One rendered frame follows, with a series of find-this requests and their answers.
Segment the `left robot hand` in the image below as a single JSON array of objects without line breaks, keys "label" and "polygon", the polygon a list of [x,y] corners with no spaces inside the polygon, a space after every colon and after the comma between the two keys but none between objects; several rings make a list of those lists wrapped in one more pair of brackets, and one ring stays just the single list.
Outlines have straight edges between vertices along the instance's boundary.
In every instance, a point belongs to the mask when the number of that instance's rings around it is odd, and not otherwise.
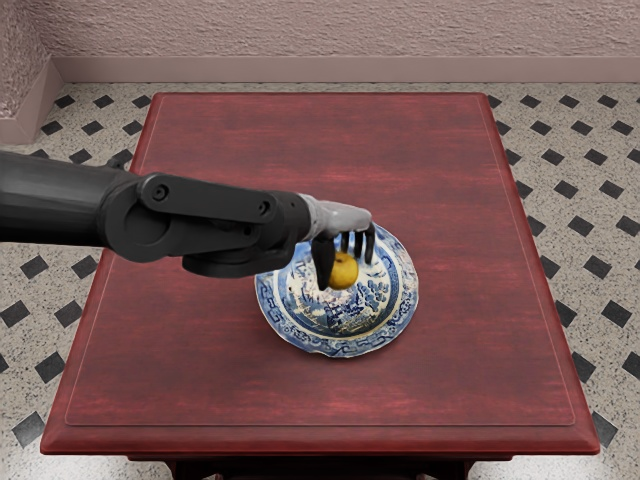
[{"label": "left robot hand", "polygon": [[364,256],[371,264],[376,240],[375,225],[371,213],[363,208],[339,202],[318,200],[301,194],[309,214],[310,228],[304,241],[311,241],[311,255],[316,269],[320,290],[329,287],[330,275],[336,258],[334,239],[341,236],[341,248],[349,245],[350,233],[354,233],[354,255]]}]

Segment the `yellow round fruit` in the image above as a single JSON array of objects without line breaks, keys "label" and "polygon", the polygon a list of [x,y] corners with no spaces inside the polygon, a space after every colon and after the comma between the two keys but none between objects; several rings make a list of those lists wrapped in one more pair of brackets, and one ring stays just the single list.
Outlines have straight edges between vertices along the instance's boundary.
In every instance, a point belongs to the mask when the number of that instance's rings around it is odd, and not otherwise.
[{"label": "yellow round fruit", "polygon": [[346,290],[357,281],[358,275],[356,259],[349,253],[338,251],[335,253],[328,286],[333,290]]}]

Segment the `blue and white patterned plate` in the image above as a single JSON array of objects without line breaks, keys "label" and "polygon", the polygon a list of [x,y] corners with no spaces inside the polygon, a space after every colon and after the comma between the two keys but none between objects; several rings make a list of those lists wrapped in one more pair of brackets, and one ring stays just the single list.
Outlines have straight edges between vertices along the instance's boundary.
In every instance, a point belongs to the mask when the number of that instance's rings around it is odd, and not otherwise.
[{"label": "blue and white patterned plate", "polygon": [[259,307],[285,341],[308,353],[352,358],[398,337],[419,301],[419,279],[401,242],[375,227],[370,264],[357,259],[359,276],[345,290],[318,289],[311,244],[300,243],[289,264],[255,276]]}]

